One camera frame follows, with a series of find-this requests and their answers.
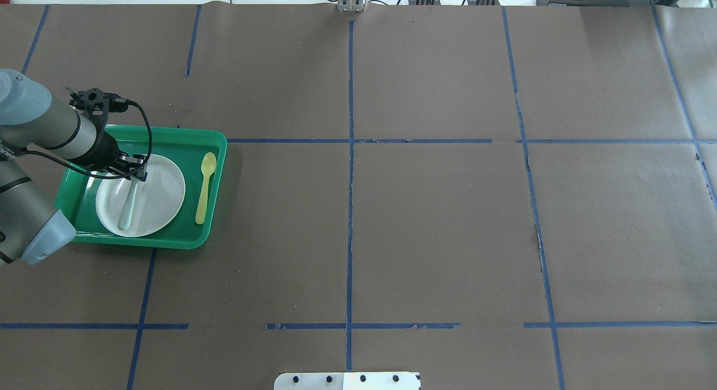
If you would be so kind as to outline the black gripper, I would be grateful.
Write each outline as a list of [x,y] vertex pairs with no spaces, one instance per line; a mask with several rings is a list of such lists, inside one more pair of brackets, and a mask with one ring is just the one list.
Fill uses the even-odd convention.
[[116,139],[105,131],[77,129],[70,136],[70,170],[90,177],[92,172],[107,173],[108,178],[128,178],[145,182],[147,155],[128,155]]

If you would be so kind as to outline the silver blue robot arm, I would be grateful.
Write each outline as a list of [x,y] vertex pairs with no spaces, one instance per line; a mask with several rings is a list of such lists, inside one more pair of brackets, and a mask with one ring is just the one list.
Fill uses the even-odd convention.
[[1,70],[1,259],[2,265],[37,264],[71,242],[75,227],[18,165],[27,155],[42,157],[75,173],[100,180],[144,181],[153,153],[129,155],[106,131],[111,113],[140,104],[93,88],[57,99],[23,73]]

